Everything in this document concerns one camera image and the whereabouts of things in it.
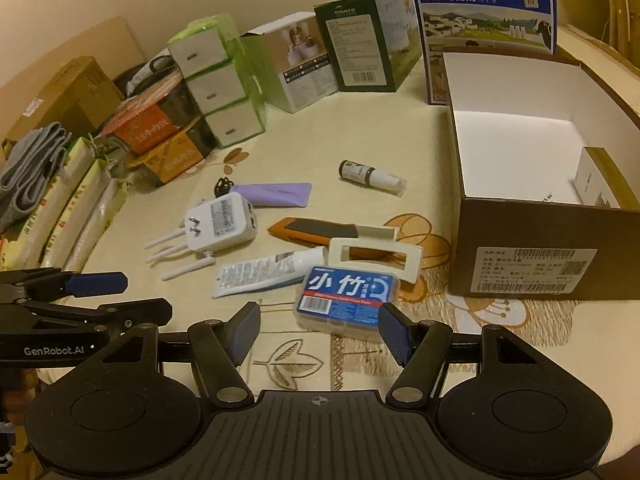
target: stack of tissue packs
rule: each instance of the stack of tissue packs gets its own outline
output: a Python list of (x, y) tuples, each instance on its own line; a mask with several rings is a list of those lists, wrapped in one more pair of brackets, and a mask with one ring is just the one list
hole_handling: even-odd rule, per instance
[(231, 16), (191, 22), (167, 47), (222, 148), (264, 131), (262, 95)]

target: blue milk box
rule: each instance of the blue milk box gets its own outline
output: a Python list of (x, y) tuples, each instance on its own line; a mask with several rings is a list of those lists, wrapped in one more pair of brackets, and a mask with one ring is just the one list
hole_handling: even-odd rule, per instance
[(556, 0), (414, 0), (430, 104), (447, 104), (442, 50), (480, 46), (554, 54)]
[(322, 332), (380, 340), (379, 307), (396, 298), (391, 274), (337, 267), (312, 267), (294, 312), (300, 325)]

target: dark green box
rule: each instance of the dark green box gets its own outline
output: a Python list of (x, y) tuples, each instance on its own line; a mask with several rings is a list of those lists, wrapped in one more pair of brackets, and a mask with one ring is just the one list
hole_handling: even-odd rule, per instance
[(414, 0), (335, 0), (316, 17), (341, 92), (395, 92), (422, 55)]

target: yellow plastic package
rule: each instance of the yellow plastic package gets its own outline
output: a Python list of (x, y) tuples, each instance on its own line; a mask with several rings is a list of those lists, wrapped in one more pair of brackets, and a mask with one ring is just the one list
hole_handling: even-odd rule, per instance
[(44, 249), (41, 267), (62, 267), (65, 264), (110, 179), (107, 162), (96, 160), (60, 215)]
[(60, 213), (94, 161), (94, 150), (84, 137), (79, 138), (62, 170), (49, 184), (40, 203), (23, 224), (17, 238), (6, 244), (3, 270), (30, 269), (38, 266), (42, 249)]
[(80, 231), (78, 240), (66, 259), (64, 270), (74, 270), (75, 272), (82, 270), (100, 237), (124, 204), (126, 197), (127, 185), (124, 182), (112, 179), (107, 184), (107, 189), (98, 199), (94, 211)]

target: metal screw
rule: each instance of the metal screw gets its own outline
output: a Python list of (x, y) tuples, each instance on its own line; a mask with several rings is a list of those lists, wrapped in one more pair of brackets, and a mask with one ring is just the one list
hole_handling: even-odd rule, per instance
[(422, 399), (422, 392), (418, 388), (403, 386), (393, 390), (391, 396), (398, 402), (418, 402)]
[(249, 394), (242, 388), (236, 388), (230, 386), (228, 388), (222, 388), (216, 393), (216, 397), (222, 402), (241, 402), (245, 400)]

